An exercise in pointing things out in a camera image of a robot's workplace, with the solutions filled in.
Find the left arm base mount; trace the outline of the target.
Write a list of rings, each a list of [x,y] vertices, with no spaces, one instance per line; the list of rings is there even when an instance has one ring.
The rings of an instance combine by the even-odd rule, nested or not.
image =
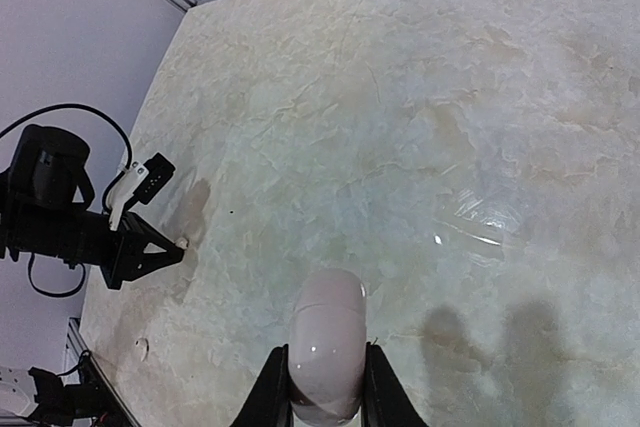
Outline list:
[[[89,350],[59,374],[2,367],[1,410],[33,426],[71,426],[85,419],[93,426],[134,424],[96,370]]]

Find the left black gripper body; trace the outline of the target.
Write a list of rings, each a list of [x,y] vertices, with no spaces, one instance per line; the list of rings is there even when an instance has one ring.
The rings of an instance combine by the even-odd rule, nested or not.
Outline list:
[[[135,279],[146,246],[145,223],[139,215],[126,213],[115,231],[106,215],[65,216],[59,234],[59,257],[65,264],[99,267],[111,290]]]

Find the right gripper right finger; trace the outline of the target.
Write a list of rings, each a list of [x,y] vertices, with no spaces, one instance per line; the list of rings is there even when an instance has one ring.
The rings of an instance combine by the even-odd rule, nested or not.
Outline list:
[[[363,426],[425,427],[384,351],[371,342],[366,346],[363,386]]]

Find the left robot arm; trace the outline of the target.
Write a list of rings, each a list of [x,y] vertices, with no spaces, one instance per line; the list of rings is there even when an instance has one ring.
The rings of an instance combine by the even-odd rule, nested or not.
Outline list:
[[[124,167],[105,190],[101,212],[93,212],[95,191],[85,169],[90,147],[70,131],[33,123],[47,111],[27,114],[1,132],[22,130],[1,174],[1,255],[96,266],[111,290],[180,263],[184,247],[132,210],[150,203],[171,180],[174,165],[160,153],[138,162],[127,145]]]

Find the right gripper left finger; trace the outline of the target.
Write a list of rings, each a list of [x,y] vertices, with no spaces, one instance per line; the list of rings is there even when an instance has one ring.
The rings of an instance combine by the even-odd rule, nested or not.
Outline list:
[[[288,345],[275,347],[239,412],[240,427],[290,427]]]

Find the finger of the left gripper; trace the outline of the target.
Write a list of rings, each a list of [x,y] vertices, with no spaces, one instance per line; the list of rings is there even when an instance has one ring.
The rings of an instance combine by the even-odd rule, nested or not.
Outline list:
[[[146,241],[142,255],[142,275],[148,275],[183,261],[184,249],[154,228],[146,232]]]

